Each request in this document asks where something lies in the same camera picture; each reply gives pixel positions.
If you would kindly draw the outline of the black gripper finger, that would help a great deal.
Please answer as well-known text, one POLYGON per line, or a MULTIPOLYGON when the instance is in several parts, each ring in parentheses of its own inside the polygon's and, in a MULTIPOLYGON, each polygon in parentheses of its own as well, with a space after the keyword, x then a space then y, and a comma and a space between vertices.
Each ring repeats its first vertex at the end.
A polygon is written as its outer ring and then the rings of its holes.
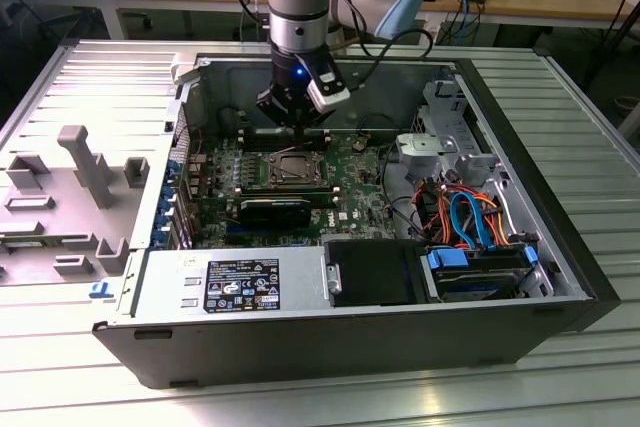
POLYGON ((333 114, 335 114, 335 111, 324 114, 313 111, 305 116, 301 124, 301 141, 325 142, 326 139, 330 137, 330 133, 324 127, 324 122, 333 114))
POLYGON ((302 110, 296 94, 288 89, 269 88, 258 95, 256 106, 276 126, 290 130, 295 142, 302 140, 302 110))

